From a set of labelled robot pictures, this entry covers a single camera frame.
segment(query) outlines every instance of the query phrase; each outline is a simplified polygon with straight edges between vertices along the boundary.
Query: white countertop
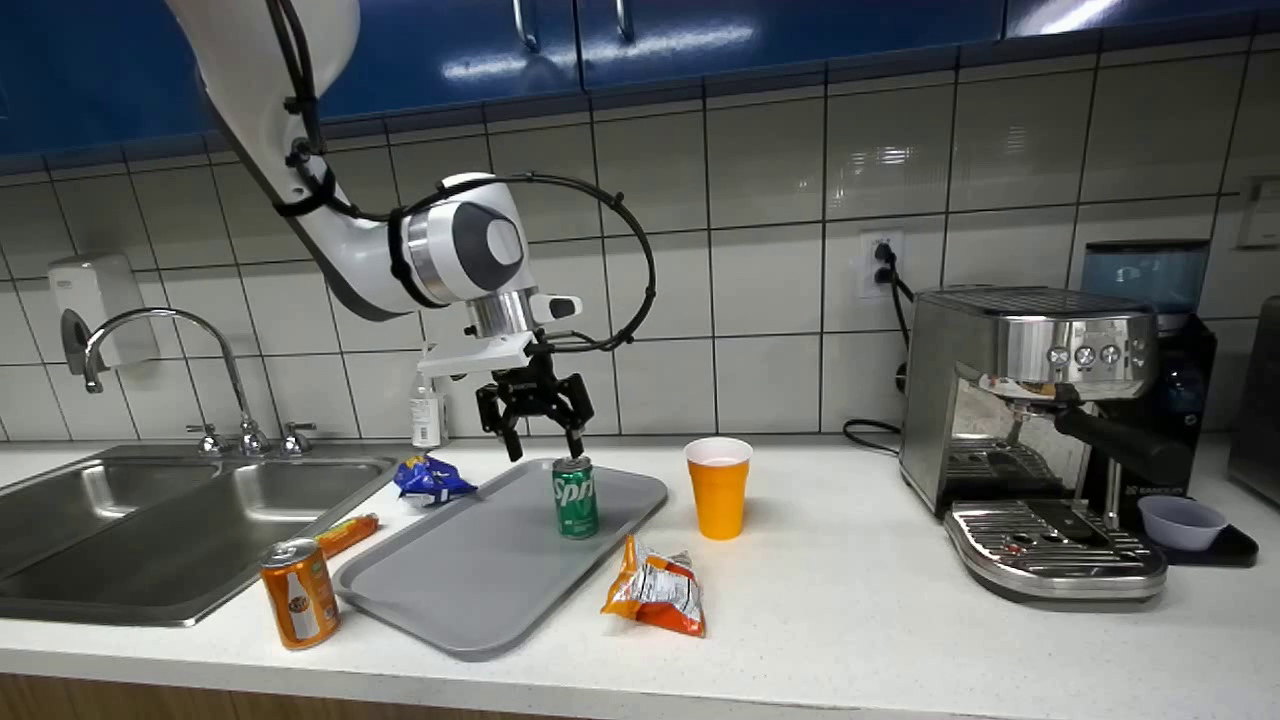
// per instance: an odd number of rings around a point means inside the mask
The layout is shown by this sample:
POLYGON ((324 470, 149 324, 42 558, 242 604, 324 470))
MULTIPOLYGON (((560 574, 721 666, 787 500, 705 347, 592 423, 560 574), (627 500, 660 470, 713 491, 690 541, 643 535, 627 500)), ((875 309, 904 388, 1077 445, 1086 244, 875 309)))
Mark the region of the white countertop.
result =
MULTIPOLYGON (((73 460, 5 447, 0 483, 73 460)), ((444 447, 463 475, 508 470, 493 445, 444 447)), ((643 550, 690 550, 710 638, 600 616, 616 566, 578 588, 522 647, 463 666, 369 616, 286 654, 262 588, 195 630, 0 620, 0 672, 244 687, 386 705, 558 715, 1278 715, 1280 524, 1205 447, 1192 497, 1261 541, 1255 568, 1174 568, 1153 610, 1053 611, 971 586, 898 460, 844 439, 757 447, 747 534, 697 535, 678 445, 592 447, 598 466, 660 475, 672 500, 643 550)), ((365 507, 411 522, 386 488, 365 507)))

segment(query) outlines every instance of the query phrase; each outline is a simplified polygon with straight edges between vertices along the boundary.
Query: gray tray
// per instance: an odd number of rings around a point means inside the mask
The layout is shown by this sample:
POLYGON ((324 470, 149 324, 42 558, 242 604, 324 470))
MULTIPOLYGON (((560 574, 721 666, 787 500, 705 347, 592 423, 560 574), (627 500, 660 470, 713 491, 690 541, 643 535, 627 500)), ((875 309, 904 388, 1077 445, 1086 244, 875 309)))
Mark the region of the gray tray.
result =
POLYGON ((616 470, 592 475, 598 535, 560 535, 552 466, 534 460, 369 550, 336 574, 336 588, 361 611, 449 657, 499 657, 668 500, 654 475, 616 470))

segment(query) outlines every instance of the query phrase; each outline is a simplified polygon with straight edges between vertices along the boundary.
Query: stainless steel sink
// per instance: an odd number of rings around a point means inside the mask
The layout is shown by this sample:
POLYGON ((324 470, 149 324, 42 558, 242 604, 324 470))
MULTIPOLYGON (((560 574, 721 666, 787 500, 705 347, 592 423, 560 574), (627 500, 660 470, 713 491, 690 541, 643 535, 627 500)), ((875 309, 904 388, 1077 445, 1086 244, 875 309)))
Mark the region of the stainless steel sink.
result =
POLYGON ((276 541, 372 497, 372 454, 213 466, 188 447, 117 447, 0 491, 0 616, 195 626, 276 541))

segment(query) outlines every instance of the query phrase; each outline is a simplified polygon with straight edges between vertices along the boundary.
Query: blue cabinet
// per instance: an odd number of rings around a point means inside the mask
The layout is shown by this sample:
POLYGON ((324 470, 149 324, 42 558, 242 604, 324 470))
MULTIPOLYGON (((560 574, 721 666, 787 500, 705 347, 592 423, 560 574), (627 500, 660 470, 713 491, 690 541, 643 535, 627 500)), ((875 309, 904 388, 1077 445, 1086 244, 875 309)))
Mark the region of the blue cabinet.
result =
POLYGON ((1002 34, 1003 0, 582 0, 589 89, 987 46, 1002 34))
POLYGON ((365 0, 324 116, 582 91, 574 0, 365 0))
POLYGON ((0 157, 186 146, 209 129, 164 0, 0 10, 0 157))
POLYGON ((1255 12, 1280 12, 1280 0, 1009 0, 1003 36, 1065 36, 1091 29, 1210 29, 1247 23, 1255 12))

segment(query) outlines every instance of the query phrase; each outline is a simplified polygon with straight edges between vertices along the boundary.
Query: orange plastic cup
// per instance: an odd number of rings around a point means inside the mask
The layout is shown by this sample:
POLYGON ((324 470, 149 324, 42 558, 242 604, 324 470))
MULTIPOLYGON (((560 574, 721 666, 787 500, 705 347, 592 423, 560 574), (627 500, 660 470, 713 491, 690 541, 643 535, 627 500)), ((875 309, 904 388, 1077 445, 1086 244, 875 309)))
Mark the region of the orange plastic cup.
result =
POLYGON ((754 445, 738 436, 705 436, 684 445, 697 528, 713 541, 734 541, 747 522, 754 445))

